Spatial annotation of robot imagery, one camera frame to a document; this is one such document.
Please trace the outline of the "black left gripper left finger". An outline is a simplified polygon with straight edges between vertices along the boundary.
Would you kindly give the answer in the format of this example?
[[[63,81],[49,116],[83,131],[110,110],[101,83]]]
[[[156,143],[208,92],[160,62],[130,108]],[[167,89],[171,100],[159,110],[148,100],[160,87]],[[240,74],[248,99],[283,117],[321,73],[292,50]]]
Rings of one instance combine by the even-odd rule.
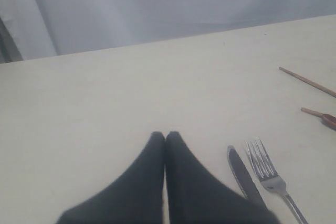
[[[162,223],[165,138],[153,132],[134,162],[107,188],[65,211],[58,223]]]

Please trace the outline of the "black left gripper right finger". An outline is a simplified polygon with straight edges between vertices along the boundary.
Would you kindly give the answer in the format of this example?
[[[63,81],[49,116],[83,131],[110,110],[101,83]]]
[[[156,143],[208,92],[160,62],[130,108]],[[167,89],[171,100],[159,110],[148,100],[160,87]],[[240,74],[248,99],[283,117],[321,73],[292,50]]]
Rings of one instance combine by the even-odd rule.
[[[165,170],[171,223],[279,223],[270,210],[243,198],[213,176],[179,132],[166,137]]]

